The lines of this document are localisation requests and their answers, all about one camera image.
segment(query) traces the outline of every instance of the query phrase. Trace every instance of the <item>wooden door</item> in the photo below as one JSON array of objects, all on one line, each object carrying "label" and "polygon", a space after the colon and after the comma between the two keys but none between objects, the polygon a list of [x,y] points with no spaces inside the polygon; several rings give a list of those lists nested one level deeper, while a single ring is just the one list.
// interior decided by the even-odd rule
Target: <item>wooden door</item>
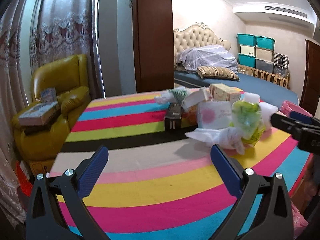
[{"label": "wooden door", "polygon": [[133,0],[137,92],[174,87],[172,0]]},{"label": "wooden door", "polygon": [[320,98],[320,46],[306,40],[307,63],[300,106],[313,116]]}]

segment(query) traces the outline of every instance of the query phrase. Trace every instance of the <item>checkered bag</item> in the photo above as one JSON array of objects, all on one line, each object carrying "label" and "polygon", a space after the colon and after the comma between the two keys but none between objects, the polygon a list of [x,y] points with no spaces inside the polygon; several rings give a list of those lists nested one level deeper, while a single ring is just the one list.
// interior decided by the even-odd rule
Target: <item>checkered bag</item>
[{"label": "checkered bag", "polygon": [[288,68],[289,66],[289,59],[287,55],[279,54],[279,53],[274,53],[274,60],[273,62],[275,63],[276,66],[282,67],[282,68]]}]

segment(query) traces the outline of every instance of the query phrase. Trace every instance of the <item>table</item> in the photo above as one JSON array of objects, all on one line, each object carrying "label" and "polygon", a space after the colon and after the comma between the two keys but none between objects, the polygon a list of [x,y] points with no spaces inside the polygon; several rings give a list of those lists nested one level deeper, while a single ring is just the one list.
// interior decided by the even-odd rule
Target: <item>table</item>
[{"label": "table", "polygon": [[[210,148],[186,139],[193,130],[183,120],[182,131],[165,132],[168,105],[158,105],[159,92],[92,101],[68,136],[50,176],[61,175],[90,158],[104,144],[109,161],[89,197],[89,212],[114,240],[207,240],[230,211],[230,196],[212,165]],[[291,192],[303,174],[309,153],[296,148],[289,134],[265,132],[245,155],[226,151],[257,174],[284,175]],[[260,198],[257,197],[242,232],[250,227]],[[73,232],[79,233],[62,198],[62,213]]]}]

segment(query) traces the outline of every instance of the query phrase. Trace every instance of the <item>tufted headboard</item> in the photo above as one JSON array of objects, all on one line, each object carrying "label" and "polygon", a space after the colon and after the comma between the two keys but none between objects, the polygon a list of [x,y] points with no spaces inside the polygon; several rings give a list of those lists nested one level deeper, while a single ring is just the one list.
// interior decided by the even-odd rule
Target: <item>tufted headboard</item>
[{"label": "tufted headboard", "polygon": [[229,41],[219,39],[204,23],[196,23],[182,31],[175,29],[173,31],[173,39],[175,66],[177,53],[185,49],[215,44],[222,45],[226,50],[230,50],[231,48],[231,43]]}]

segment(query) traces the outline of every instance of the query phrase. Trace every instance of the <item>air conditioner vent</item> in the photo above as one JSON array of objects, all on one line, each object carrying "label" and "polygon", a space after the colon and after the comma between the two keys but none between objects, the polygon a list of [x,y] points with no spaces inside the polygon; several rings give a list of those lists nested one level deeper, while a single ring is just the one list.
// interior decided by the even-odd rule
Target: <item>air conditioner vent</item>
[{"label": "air conditioner vent", "polygon": [[305,13],[298,12],[298,11],[295,11],[295,10],[286,9],[286,8],[281,8],[281,7],[274,7],[274,6],[265,6],[264,8],[265,8],[266,10],[292,13],[292,14],[299,15],[299,16],[302,16],[302,17],[305,17],[305,18],[308,19],[308,16],[307,16]]},{"label": "air conditioner vent", "polygon": [[273,21],[279,21],[279,22],[290,23],[290,24],[297,25],[297,26],[300,26],[300,27],[303,27],[303,28],[306,28],[306,29],[308,29],[308,28],[309,28],[309,26],[308,26],[308,25],[305,25],[305,24],[302,24],[302,23],[297,23],[297,22],[290,21],[290,20],[285,20],[285,19],[278,18],[278,17],[269,17],[269,19],[270,19],[270,20],[273,20]]}]

